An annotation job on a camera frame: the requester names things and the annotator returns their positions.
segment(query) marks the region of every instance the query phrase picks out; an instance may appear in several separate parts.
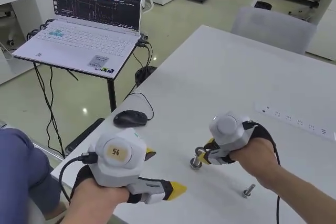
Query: laptop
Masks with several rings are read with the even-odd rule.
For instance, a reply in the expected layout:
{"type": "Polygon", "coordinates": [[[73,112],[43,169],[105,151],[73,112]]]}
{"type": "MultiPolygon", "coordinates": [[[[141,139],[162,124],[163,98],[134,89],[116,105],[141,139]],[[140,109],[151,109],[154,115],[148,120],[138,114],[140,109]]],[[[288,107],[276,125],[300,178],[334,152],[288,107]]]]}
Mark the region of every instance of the laptop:
{"type": "Polygon", "coordinates": [[[50,0],[55,21],[16,58],[115,78],[140,38],[141,0],[50,0]]]}

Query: floor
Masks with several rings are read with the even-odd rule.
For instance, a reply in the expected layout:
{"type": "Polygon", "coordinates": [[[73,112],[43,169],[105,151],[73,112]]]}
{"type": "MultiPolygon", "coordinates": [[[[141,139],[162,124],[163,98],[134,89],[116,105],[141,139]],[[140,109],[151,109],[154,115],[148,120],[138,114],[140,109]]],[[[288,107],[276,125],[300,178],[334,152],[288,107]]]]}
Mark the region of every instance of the floor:
{"type": "MultiPolygon", "coordinates": [[[[165,6],[156,5],[143,15],[141,30],[150,37],[154,48],[152,65],[158,67],[200,25],[208,25],[230,31],[240,7],[252,0],[208,0],[203,5],[186,0],[174,0],[165,6]]],[[[266,0],[274,10],[287,13],[298,6],[286,0],[266,0]]],[[[145,62],[146,50],[137,49],[135,55],[145,62]]],[[[119,74],[115,90],[120,104],[134,85],[134,74],[139,63],[131,57],[119,74]]],[[[40,66],[45,82],[50,69],[40,66]]],[[[63,145],[68,145],[97,118],[109,115],[106,81],[76,74],[76,81],[66,71],[54,69],[54,113],[63,145]]],[[[50,115],[34,71],[0,86],[0,119],[20,128],[40,144],[47,144],[46,125],[50,115]]],[[[51,145],[59,149],[53,132],[51,145]]]]}

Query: computer mouse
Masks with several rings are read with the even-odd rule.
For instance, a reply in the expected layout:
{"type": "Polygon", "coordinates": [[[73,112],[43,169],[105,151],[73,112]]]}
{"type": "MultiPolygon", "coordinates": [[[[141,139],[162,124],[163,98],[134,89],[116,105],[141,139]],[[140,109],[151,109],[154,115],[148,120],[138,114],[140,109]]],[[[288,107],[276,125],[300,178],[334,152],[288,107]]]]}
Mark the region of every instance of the computer mouse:
{"type": "Polygon", "coordinates": [[[147,124],[148,117],[145,113],[135,110],[125,110],[113,119],[115,126],[121,128],[139,127],[147,124]]]}

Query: power socket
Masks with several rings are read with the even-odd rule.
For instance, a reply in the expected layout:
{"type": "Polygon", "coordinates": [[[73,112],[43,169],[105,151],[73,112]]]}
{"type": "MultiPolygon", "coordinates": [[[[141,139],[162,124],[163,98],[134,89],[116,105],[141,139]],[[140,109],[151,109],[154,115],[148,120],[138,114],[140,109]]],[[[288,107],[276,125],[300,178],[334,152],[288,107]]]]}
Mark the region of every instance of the power socket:
{"type": "Polygon", "coordinates": [[[264,106],[255,104],[255,110],[261,114],[265,114],[272,118],[276,118],[285,123],[291,124],[295,127],[301,128],[305,131],[313,133],[317,136],[322,136],[332,141],[336,141],[336,133],[326,127],[321,127],[319,125],[315,125],[311,122],[308,122],[304,119],[297,118],[295,115],[290,113],[286,113],[285,111],[279,111],[278,109],[271,108],[270,106],[264,106]]]}

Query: screw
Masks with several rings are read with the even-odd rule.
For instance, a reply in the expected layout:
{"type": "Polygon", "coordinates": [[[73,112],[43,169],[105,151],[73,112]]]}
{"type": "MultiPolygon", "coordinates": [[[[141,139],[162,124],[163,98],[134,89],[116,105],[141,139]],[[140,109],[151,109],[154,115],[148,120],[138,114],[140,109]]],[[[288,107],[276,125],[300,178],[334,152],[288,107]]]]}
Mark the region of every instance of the screw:
{"type": "Polygon", "coordinates": [[[256,187],[255,184],[252,184],[248,189],[244,190],[243,193],[241,194],[243,198],[247,199],[248,197],[251,196],[251,192],[253,189],[256,187]]]}
{"type": "Polygon", "coordinates": [[[190,160],[190,167],[192,170],[198,170],[202,167],[202,162],[198,160],[198,156],[202,153],[206,152],[206,150],[202,147],[197,147],[195,150],[195,157],[190,160]]]}

